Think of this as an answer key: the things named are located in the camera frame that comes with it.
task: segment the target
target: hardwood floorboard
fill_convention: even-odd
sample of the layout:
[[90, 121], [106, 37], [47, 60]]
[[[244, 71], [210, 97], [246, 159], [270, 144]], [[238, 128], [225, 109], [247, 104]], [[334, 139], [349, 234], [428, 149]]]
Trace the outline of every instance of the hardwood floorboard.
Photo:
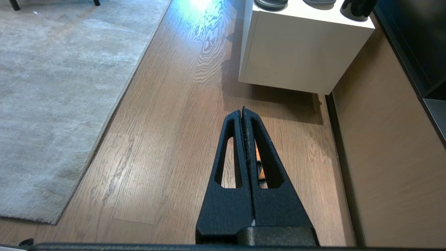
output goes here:
[[247, 106], [262, 117], [321, 244], [353, 245], [325, 99], [238, 82], [243, 7], [173, 0], [60, 222], [2, 218], [0, 241], [194, 243], [223, 120]]

